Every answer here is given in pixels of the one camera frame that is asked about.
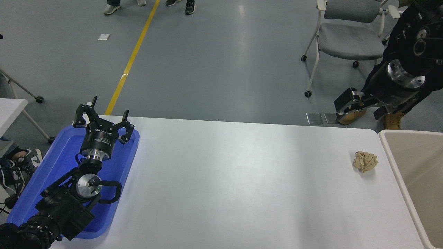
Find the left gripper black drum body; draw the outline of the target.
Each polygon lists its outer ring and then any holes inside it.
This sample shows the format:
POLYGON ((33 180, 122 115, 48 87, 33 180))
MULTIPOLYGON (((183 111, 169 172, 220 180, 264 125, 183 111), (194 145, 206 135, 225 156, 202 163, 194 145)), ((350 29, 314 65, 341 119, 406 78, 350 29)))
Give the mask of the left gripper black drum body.
POLYGON ((98 150, 111 157, 119 133, 113 128, 115 123, 107 120, 95 120, 87 125, 87 133, 84 136, 80 153, 86 157, 89 151, 98 150))

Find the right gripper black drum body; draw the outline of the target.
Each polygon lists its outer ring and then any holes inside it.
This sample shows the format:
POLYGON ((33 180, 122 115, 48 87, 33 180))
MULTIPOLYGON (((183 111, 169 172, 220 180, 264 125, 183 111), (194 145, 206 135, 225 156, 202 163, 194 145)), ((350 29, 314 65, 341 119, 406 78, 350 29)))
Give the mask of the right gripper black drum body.
POLYGON ((378 101, 400 105, 424 88, 425 76, 409 73, 401 64, 383 64, 368 77, 365 92, 378 101))

